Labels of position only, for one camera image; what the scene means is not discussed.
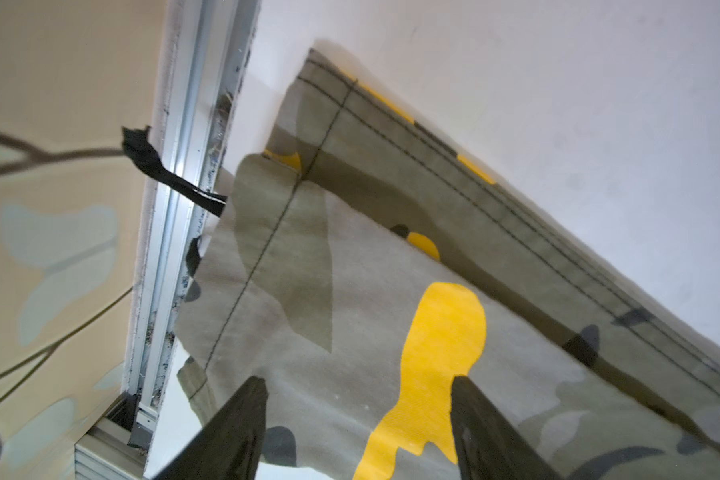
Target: beige wall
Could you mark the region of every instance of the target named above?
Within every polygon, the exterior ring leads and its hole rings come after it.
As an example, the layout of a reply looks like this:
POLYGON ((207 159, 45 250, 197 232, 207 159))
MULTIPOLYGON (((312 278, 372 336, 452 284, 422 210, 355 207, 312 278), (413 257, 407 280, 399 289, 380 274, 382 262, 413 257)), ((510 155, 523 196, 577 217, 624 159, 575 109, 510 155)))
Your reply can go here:
POLYGON ((120 392, 144 177, 54 154, 150 122, 165 4, 0 2, 0 478, 73 478, 120 392))

